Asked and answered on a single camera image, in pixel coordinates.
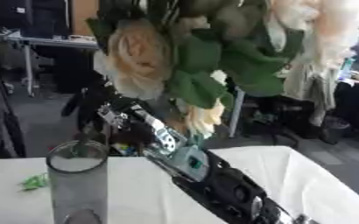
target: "flower bouquet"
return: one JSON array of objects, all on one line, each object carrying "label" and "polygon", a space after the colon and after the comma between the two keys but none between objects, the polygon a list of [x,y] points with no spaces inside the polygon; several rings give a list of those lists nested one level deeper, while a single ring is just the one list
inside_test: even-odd
[{"label": "flower bouquet", "polygon": [[[292,21],[272,6],[268,0],[101,1],[97,18],[88,20],[101,49],[95,61],[118,93],[169,101],[166,124],[206,139],[233,105],[228,82],[255,96],[283,91],[275,73],[300,51],[303,26],[314,15]],[[287,10],[300,13],[294,6]]]}]

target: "gray carpet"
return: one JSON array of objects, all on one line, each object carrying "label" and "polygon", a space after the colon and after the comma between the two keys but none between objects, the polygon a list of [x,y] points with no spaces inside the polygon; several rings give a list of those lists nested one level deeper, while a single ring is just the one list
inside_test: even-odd
[{"label": "gray carpet", "polygon": [[[75,134],[74,117],[62,118],[60,111],[69,96],[41,92],[28,97],[24,88],[17,88],[11,97],[27,145],[29,157],[44,157],[53,146],[71,140]],[[226,138],[226,130],[208,141],[210,148],[228,148],[244,145],[271,145],[268,137],[238,136]],[[300,140],[298,151],[332,172],[342,182],[359,193],[359,140],[344,139],[337,145],[320,140]]]}]

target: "artificial flower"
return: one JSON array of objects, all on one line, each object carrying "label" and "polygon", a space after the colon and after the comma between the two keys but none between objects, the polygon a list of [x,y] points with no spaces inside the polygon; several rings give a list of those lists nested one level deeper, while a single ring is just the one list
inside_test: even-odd
[{"label": "artificial flower", "polygon": [[351,0],[324,0],[314,21],[315,62],[321,67],[336,67],[349,57],[359,39],[359,4]]},{"label": "artificial flower", "polygon": [[192,35],[193,29],[209,29],[210,24],[206,17],[182,17],[172,27],[172,37],[176,43]]},{"label": "artificial flower", "polygon": [[312,22],[320,14],[320,0],[268,0],[268,12],[265,15],[265,26],[271,43],[278,52],[286,44],[285,28],[309,30]]},{"label": "artificial flower", "polygon": [[243,38],[253,28],[242,8],[237,5],[221,8],[215,15],[214,23],[224,25],[223,38],[226,40]]},{"label": "artificial flower", "polygon": [[170,53],[165,39],[146,19],[123,20],[109,37],[110,75],[116,90],[131,98],[158,98],[170,78]]},{"label": "artificial flower", "polygon": [[182,17],[197,18],[215,13],[227,5],[238,6],[239,3],[239,0],[181,0],[179,9]]},{"label": "artificial flower", "polygon": [[[218,70],[211,74],[211,77],[222,85],[226,85],[227,75]],[[212,136],[215,132],[215,125],[222,123],[222,114],[224,112],[224,106],[220,99],[216,100],[216,103],[211,109],[198,108],[194,105],[185,105],[183,101],[177,103],[179,110],[187,113],[185,117],[185,124],[192,135],[202,134],[204,139]]]}]

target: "table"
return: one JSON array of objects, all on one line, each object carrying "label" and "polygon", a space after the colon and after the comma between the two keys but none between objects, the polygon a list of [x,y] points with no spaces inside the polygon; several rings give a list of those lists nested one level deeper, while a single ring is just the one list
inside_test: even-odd
[{"label": "table", "polygon": [[73,47],[81,49],[92,49],[97,50],[98,45],[96,41],[92,40],[91,37],[82,37],[82,36],[70,36],[68,39],[63,39],[61,37],[54,38],[30,38],[23,37],[20,31],[15,31],[8,35],[6,38],[8,41],[19,42],[23,45],[23,50],[25,54],[25,69],[27,70],[27,89],[30,96],[34,96],[33,93],[33,82],[34,76],[32,72],[32,63],[31,63],[31,46],[61,46],[61,47]]},{"label": "table", "polygon": [[[359,196],[311,160],[283,146],[216,150],[261,185],[292,215],[321,224],[359,223]],[[48,188],[20,192],[18,183],[46,171],[43,158],[0,160],[0,224],[53,223]],[[142,157],[109,159],[109,223],[223,223]]]}]

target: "white rose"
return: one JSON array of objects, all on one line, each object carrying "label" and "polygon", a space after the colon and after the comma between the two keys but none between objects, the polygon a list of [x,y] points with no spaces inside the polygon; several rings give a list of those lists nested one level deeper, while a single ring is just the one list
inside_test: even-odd
[{"label": "white rose", "polygon": [[170,78],[170,53],[165,39],[146,19],[120,21],[109,38],[109,65],[117,91],[125,96],[158,98]]}]

